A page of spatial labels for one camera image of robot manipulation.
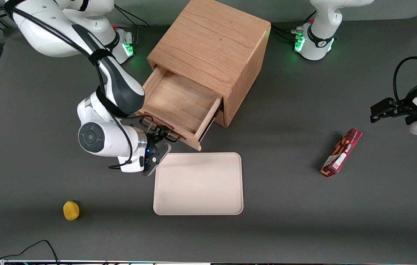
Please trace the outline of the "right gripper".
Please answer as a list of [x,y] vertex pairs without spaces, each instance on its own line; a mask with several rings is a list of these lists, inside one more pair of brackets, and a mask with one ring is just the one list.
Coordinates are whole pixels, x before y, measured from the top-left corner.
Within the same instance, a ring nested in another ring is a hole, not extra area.
[[[163,129],[161,126],[156,126],[153,133],[151,133],[151,141],[153,143],[167,141],[174,143],[174,138],[170,137],[170,131]],[[131,163],[120,166],[120,170],[124,173],[136,173],[145,171],[145,156],[133,155]]]

